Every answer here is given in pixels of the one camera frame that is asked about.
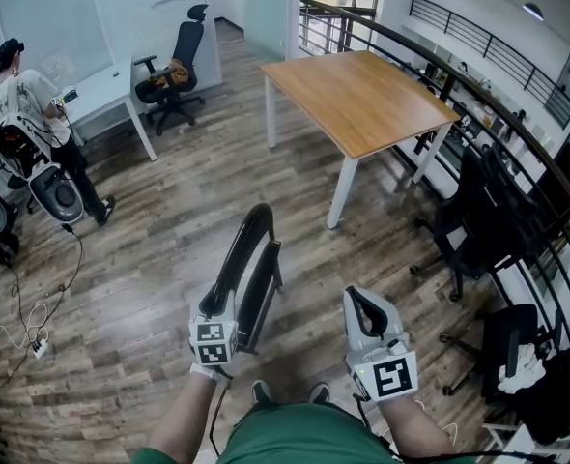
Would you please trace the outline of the person's left hand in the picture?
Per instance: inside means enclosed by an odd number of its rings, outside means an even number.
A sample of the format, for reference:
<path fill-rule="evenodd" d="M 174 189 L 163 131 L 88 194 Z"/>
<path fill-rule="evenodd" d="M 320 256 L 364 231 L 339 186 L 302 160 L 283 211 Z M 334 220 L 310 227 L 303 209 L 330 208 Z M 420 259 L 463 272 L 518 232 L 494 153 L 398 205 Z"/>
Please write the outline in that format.
<path fill-rule="evenodd" d="M 230 383 L 233 380 L 233 377 L 226 373 L 220 366 L 205 366 L 194 362 L 191 365 L 190 372 L 205 376 L 217 384 L 221 382 Z"/>

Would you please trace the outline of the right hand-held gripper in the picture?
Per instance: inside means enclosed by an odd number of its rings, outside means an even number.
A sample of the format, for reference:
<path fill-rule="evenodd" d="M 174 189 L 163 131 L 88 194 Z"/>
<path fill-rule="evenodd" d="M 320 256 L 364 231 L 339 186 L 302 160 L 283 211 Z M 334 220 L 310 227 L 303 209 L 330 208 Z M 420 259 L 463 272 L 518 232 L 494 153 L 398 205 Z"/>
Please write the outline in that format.
<path fill-rule="evenodd" d="M 346 334 L 351 352 L 346 365 L 363 401 L 382 402 L 418 389 L 416 354 L 405 335 L 365 347 L 365 339 L 401 334 L 397 308 L 370 290 L 348 286 L 343 295 Z"/>

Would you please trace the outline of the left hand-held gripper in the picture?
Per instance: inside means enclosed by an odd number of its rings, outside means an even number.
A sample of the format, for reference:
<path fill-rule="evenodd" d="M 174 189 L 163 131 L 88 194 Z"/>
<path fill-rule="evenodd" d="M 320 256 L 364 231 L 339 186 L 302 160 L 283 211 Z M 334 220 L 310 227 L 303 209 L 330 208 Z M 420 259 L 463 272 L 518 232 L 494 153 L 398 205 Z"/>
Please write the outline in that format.
<path fill-rule="evenodd" d="M 221 366 L 232 361 L 238 344 L 238 322 L 216 321 L 203 315 L 234 315 L 235 312 L 236 290 L 221 293 L 217 283 L 192 304 L 190 314 L 195 316 L 188 323 L 189 344 L 198 364 Z"/>

